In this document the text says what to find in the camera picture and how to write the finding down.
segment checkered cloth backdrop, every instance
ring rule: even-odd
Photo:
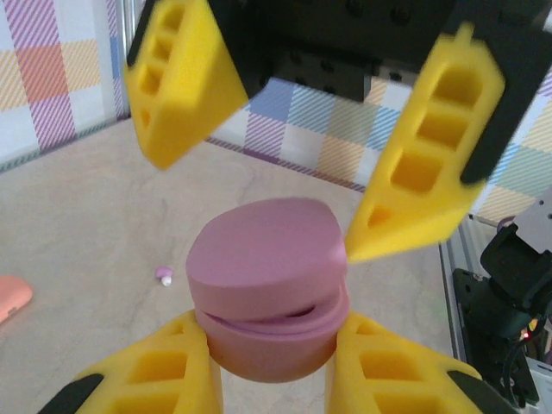
[[[0,0],[0,172],[129,114],[116,0]]]
[[[128,115],[115,1],[0,0],[0,172]],[[374,79],[357,104],[273,79],[210,142],[363,191],[409,94]],[[474,214],[517,214],[552,184],[551,98],[552,73]]]

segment wire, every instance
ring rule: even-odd
[[[528,336],[526,336],[521,341],[518,341],[508,353],[508,356],[506,357],[506,361],[504,363],[504,369],[502,370],[502,381],[503,381],[503,387],[506,391],[506,399],[512,404],[514,407],[518,408],[518,402],[516,401],[516,398],[514,397],[514,392],[511,389],[510,384],[510,378],[511,378],[511,367],[514,363],[514,360],[516,359],[516,356],[518,356],[518,352],[521,348],[523,348],[527,343],[531,342],[535,337],[539,336],[541,332],[543,332],[544,326],[546,325],[546,317],[540,317],[538,320],[538,323],[536,324],[536,327],[534,330],[527,330],[529,333]]]

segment pink macaron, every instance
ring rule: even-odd
[[[347,255],[330,208],[260,201],[209,222],[186,262],[211,356],[259,382],[302,378],[336,348],[349,309]]]

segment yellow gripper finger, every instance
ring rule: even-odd
[[[460,176],[505,80],[473,31],[465,23],[431,50],[349,227],[350,261],[446,240],[485,186]]]
[[[142,18],[145,33],[124,79],[141,150],[167,169],[248,95],[207,0],[161,0]]]
[[[102,381],[78,414],[222,414],[220,367],[193,310],[89,367]]]
[[[480,414],[449,372],[468,364],[395,335],[351,312],[326,365],[326,414]]]

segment pink foam disc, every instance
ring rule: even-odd
[[[326,204],[277,198],[211,220],[191,247],[186,272],[203,313],[262,321],[331,297],[346,275],[347,255]]]

